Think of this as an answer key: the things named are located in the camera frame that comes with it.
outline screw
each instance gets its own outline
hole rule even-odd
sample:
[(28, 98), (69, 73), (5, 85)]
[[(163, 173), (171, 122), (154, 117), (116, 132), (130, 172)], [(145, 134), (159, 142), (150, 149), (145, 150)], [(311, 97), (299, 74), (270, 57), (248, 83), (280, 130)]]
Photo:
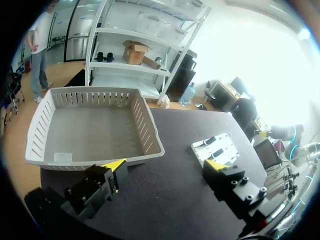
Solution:
[(236, 186), (237, 184), (238, 184), (238, 182), (236, 180), (231, 181), (231, 185)]
[(263, 196), (267, 192), (267, 188), (265, 186), (260, 188), (259, 196)]
[(248, 204), (248, 203), (250, 203), (252, 201), (252, 199), (254, 199), (254, 196), (253, 195), (248, 195), (248, 196), (245, 197), (244, 202)]
[(248, 182), (248, 180), (249, 180), (249, 177), (247, 177), (247, 176), (244, 176), (243, 178), (242, 178), (242, 184), (246, 184), (247, 182)]

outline blue jeans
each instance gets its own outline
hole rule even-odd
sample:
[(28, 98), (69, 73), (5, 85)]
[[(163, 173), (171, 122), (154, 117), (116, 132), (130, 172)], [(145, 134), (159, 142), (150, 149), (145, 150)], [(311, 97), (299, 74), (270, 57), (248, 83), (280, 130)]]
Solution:
[(31, 88), (33, 90), (33, 97), (37, 99), (40, 96), (38, 87), (38, 79), (42, 89), (48, 87), (47, 76), (47, 49), (38, 53), (32, 54), (31, 58)]

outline black table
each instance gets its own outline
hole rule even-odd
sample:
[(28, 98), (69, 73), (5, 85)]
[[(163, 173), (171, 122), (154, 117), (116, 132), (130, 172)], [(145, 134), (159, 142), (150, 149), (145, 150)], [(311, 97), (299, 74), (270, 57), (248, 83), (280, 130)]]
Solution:
[[(151, 109), (165, 154), (128, 168), (128, 183), (112, 202), (107, 201), (89, 226), (122, 239), (233, 240), (245, 226), (226, 205), (218, 202), (202, 178), (191, 144), (221, 133), (232, 133), (240, 154), (235, 162), (262, 187), (265, 170), (237, 122), (227, 113)], [(41, 169), (41, 184), (63, 194), (84, 172)]]

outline computer screen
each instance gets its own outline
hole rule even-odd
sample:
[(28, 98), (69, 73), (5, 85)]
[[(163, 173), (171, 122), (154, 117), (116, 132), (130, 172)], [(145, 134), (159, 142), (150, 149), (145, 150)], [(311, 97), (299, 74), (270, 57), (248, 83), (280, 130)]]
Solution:
[(248, 90), (244, 84), (244, 82), (239, 78), (235, 77), (235, 79), (230, 84), (240, 95), (243, 93), (248, 94)]
[(281, 163), (281, 160), (279, 159), (277, 152), (269, 139), (260, 142), (254, 147), (254, 149), (264, 169), (268, 169)]

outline man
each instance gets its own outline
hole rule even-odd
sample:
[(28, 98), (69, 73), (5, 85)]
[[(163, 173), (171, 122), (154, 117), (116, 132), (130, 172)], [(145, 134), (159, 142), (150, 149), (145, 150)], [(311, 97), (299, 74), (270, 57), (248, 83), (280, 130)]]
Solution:
[(33, 26), (29, 29), (26, 40), (31, 48), (31, 88), (33, 91), (33, 100), (40, 103), (42, 97), (38, 87), (38, 79), (42, 88), (45, 91), (52, 82), (47, 81), (46, 67), (47, 67), (47, 45), (52, 21), (51, 12), (59, 0), (53, 1), (35, 21)]
[(245, 130), (251, 120), (255, 120), (258, 114), (254, 97), (251, 96), (250, 99), (239, 98), (230, 112), (241, 129)]

